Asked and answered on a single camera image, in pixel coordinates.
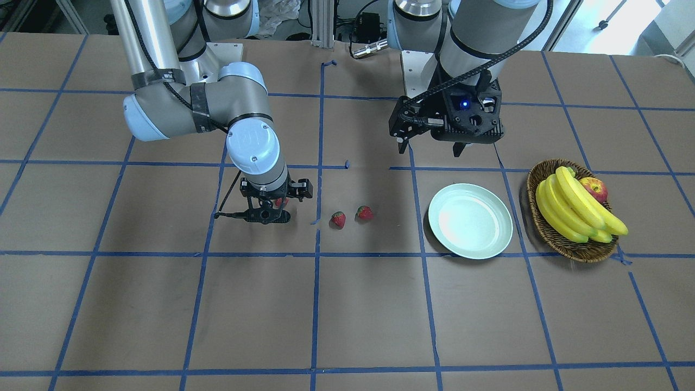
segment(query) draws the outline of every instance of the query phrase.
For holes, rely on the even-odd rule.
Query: wicker basket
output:
[[[550,174],[555,172],[560,166],[570,166],[576,172],[576,178],[596,177],[591,171],[585,167],[565,159],[549,159],[538,163],[528,173],[526,178],[526,191],[528,192],[528,200],[533,216],[533,223],[541,235],[541,238],[555,251],[565,257],[579,262],[599,262],[608,258],[618,245],[618,237],[613,235],[613,240],[610,243],[599,243],[589,240],[587,243],[575,243],[557,233],[553,227],[543,218],[536,204],[536,187],[546,179]],[[603,206],[611,210],[607,202]]]

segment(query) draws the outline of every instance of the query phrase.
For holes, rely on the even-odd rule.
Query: banana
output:
[[[589,237],[593,241],[599,241],[601,243],[610,243],[613,237],[604,230],[598,230],[598,233]]]
[[[557,188],[557,178],[555,174],[551,174],[546,179],[545,192],[548,206],[557,214],[572,231],[576,231],[584,236],[592,237],[598,234],[598,230],[589,224],[586,224],[577,213],[567,204],[567,201],[559,193]]]
[[[555,170],[555,174],[558,188],[565,197],[565,200],[567,200],[567,203],[572,206],[574,212],[590,226],[597,230],[604,230],[606,228],[606,223],[603,217],[599,214],[599,211],[596,210],[596,206],[591,204],[590,201],[584,197],[584,194],[586,193],[592,200],[594,200],[594,197],[592,197],[581,183],[570,174],[567,167],[558,167],[557,170]]]
[[[591,207],[593,207],[594,210],[598,212],[603,221],[605,221],[606,231],[613,235],[628,234],[628,227],[625,225],[625,223],[623,223],[613,213],[609,212],[608,209],[604,208],[599,201],[597,201],[594,197],[591,196],[591,194],[589,194],[589,192],[586,189],[584,189],[584,187],[582,187],[582,190],[584,190],[584,193],[582,193],[582,197],[586,199],[587,203],[589,203],[589,205],[591,205]]]
[[[587,243],[589,237],[582,235],[576,231],[573,231],[567,224],[563,223],[562,220],[554,213],[554,211],[548,206],[548,200],[546,199],[545,186],[547,181],[542,181],[536,188],[536,203],[538,204],[538,209],[541,210],[541,214],[548,221],[551,227],[553,227],[557,233],[566,237],[567,239],[576,243]]]

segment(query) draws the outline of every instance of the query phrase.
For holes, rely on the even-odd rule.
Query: plastic bag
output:
[[[297,19],[300,15],[300,0],[259,0],[261,27],[256,35],[273,35],[284,21]]]

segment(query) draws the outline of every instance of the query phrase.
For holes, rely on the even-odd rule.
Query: light blue joint cap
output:
[[[535,6],[540,2],[540,0],[495,0],[495,2],[507,8],[522,10],[524,8]]]
[[[389,5],[386,11],[386,18],[388,23],[386,24],[386,42],[389,47],[397,50],[403,50],[400,46],[400,41],[398,41],[398,32],[395,30],[395,15],[393,14],[393,7],[395,7],[395,2],[389,0]]]
[[[251,0],[250,5],[252,7],[251,11],[253,14],[251,15],[251,27],[249,28],[249,33],[246,34],[247,37],[256,35],[261,28],[261,10],[259,8],[259,0]]]
[[[156,126],[149,120],[147,114],[135,98],[135,94],[123,99],[123,115],[126,118],[128,128],[135,138],[140,141],[165,140],[168,139]]]
[[[280,158],[280,142],[270,125],[258,118],[245,118],[229,129],[227,153],[244,173],[265,174]]]
[[[456,13],[459,12],[460,5],[461,0],[451,0],[451,3],[449,3],[449,15],[452,17],[456,16]]]
[[[263,75],[261,74],[261,71],[253,64],[244,63],[242,61],[239,61],[238,63],[229,63],[220,69],[218,81],[227,76],[241,76],[251,79],[262,85],[263,89],[265,89],[265,93],[268,93],[268,89],[265,87],[265,82],[263,82]]]
[[[164,8],[167,10],[169,25],[176,23],[190,8],[193,0],[164,0]]]

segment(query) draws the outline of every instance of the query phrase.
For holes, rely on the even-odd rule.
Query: white plate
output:
[[[495,194],[468,183],[441,189],[430,202],[434,236],[453,253],[484,260],[512,240],[512,215]]]

